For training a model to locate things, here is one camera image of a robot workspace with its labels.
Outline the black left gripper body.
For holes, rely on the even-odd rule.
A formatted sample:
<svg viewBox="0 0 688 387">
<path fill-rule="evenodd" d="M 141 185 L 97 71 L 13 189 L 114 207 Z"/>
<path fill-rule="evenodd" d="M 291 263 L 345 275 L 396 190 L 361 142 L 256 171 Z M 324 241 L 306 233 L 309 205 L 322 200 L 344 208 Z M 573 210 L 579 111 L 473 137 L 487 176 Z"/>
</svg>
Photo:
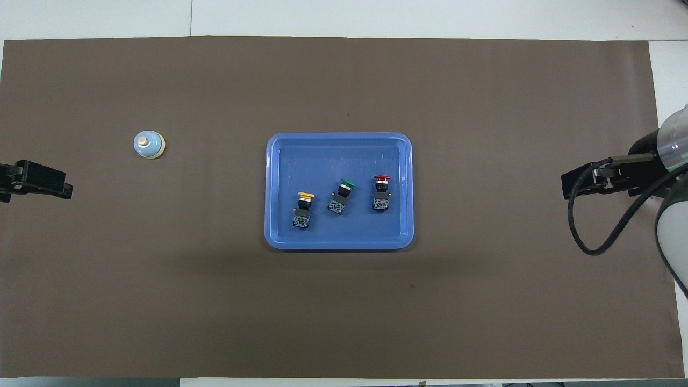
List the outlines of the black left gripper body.
<svg viewBox="0 0 688 387">
<path fill-rule="evenodd" d="M 22 195 L 22 186 L 13 183 L 16 167 L 1 164 L 1 203 L 9 203 L 13 195 Z"/>
</svg>

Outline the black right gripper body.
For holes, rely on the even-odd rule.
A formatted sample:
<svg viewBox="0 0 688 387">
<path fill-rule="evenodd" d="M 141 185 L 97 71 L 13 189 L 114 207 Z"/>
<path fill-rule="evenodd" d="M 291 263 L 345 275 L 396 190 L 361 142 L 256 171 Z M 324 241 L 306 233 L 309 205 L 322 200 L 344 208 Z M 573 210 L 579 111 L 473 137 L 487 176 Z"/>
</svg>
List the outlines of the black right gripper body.
<svg viewBox="0 0 688 387">
<path fill-rule="evenodd" d="M 593 170 L 593 178 L 603 187 L 603 194 L 627 191 L 639 195 L 663 176 L 663 162 L 657 149 L 658 131 L 634 142 L 627 155 L 612 156 Z"/>
</svg>

